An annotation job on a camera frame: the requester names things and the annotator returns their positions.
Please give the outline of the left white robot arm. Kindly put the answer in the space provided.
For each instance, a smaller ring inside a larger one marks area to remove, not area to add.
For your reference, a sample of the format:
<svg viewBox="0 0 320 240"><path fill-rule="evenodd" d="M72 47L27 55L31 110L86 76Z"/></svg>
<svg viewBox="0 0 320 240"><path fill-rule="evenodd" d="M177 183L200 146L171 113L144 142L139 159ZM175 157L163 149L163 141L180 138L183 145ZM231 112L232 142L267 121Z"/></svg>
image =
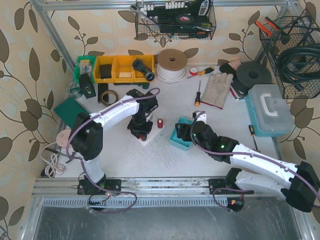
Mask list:
<svg viewBox="0 0 320 240"><path fill-rule="evenodd" d="M80 160L86 178L94 187L107 191L98 185L106 177L100 163L104 132L131 116L127 129L137 140L145 142L153 128L151 115L159 106L156 98L159 93L158 87L145 94L132 89L103 110L91 114L81 112L76 116L66 145L66 154L71 156L69 147L79 154L73 158Z"/></svg>

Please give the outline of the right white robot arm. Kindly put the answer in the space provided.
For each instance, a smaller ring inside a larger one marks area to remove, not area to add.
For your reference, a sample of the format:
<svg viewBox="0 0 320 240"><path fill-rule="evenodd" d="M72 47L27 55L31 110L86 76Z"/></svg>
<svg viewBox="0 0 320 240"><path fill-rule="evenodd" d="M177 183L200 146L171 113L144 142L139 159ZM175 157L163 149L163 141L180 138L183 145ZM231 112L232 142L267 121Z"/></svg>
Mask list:
<svg viewBox="0 0 320 240"><path fill-rule="evenodd" d="M237 140L218 136L203 121L176 123L175 130L178 139L192 142L218 162L237 167L225 178L224 184L232 192L279 194L291 207L306 213L317 207L320 180L311 164L270 158Z"/></svg>

